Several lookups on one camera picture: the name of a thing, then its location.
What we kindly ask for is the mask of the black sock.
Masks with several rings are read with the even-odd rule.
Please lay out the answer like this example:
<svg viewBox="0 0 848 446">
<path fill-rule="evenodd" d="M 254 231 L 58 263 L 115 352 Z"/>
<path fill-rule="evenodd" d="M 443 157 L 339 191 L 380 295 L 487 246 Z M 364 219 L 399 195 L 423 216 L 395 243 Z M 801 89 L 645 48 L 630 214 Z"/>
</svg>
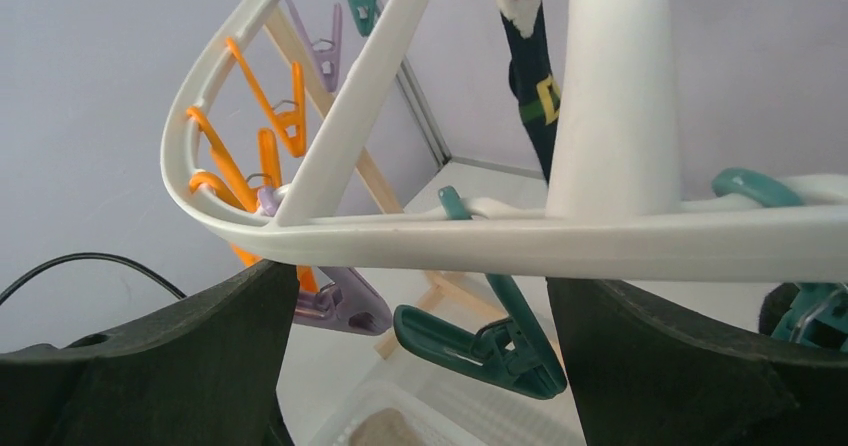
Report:
<svg viewBox="0 0 848 446">
<path fill-rule="evenodd" d="M 783 283 L 764 297 L 758 316 L 760 334 L 771 335 L 774 332 L 798 293 L 799 287 L 796 284 Z"/>
</svg>

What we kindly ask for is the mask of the beige sock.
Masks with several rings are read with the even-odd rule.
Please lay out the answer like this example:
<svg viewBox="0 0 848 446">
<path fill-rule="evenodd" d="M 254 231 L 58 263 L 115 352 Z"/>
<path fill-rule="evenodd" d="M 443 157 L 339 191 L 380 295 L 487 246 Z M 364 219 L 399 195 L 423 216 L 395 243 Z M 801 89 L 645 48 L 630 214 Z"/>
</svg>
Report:
<svg viewBox="0 0 848 446">
<path fill-rule="evenodd" d="M 350 446 L 424 446 L 419 434 L 397 409 L 384 408 L 368 416 L 351 433 Z"/>
</svg>

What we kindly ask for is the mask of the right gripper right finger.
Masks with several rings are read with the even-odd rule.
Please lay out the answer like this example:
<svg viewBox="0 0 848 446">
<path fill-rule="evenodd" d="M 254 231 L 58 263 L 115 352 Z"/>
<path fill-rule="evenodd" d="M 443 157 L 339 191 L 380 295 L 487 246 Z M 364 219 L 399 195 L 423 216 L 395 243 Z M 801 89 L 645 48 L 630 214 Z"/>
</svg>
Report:
<svg viewBox="0 0 848 446">
<path fill-rule="evenodd" d="M 621 280 L 551 278 L 590 445 L 843 445 L 847 356 L 743 330 Z"/>
</svg>

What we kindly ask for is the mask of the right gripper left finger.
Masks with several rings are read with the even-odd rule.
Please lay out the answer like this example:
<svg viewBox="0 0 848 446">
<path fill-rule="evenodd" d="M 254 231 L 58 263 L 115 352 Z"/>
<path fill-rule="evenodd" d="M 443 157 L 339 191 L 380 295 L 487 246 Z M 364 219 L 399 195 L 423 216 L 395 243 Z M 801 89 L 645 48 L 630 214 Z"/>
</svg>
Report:
<svg viewBox="0 0 848 446">
<path fill-rule="evenodd" d="M 299 285 L 260 262 L 64 348 L 1 357 L 5 445 L 288 445 L 276 386 Z"/>
</svg>

